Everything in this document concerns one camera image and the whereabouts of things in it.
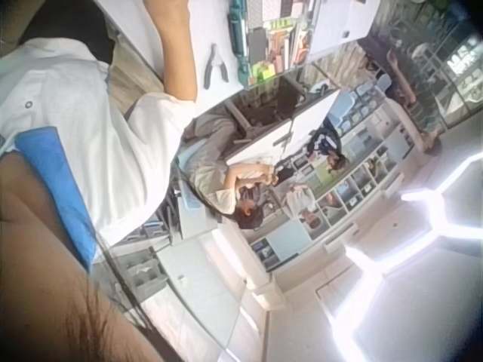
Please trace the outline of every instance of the pliers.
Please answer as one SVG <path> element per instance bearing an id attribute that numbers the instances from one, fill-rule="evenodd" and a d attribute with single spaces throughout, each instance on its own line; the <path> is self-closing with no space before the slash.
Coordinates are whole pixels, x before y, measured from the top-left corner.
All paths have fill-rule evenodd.
<path id="1" fill-rule="evenodd" d="M 211 85 L 211 72 L 214 66 L 219 66 L 221 69 L 221 78 L 228 83 L 228 71 L 226 70 L 226 65 L 218 53 L 218 46 L 216 44 L 211 45 L 211 55 L 208 61 L 208 65 L 205 70 L 205 89 L 210 89 Z"/>

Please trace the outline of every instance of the blue cloth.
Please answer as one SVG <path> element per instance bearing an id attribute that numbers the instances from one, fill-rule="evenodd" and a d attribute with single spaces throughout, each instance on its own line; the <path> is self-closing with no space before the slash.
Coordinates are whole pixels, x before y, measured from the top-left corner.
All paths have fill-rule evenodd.
<path id="1" fill-rule="evenodd" d="M 15 146 L 51 192 L 60 219 L 89 270 L 96 252 L 95 231 L 56 128 L 19 133 Z"/>

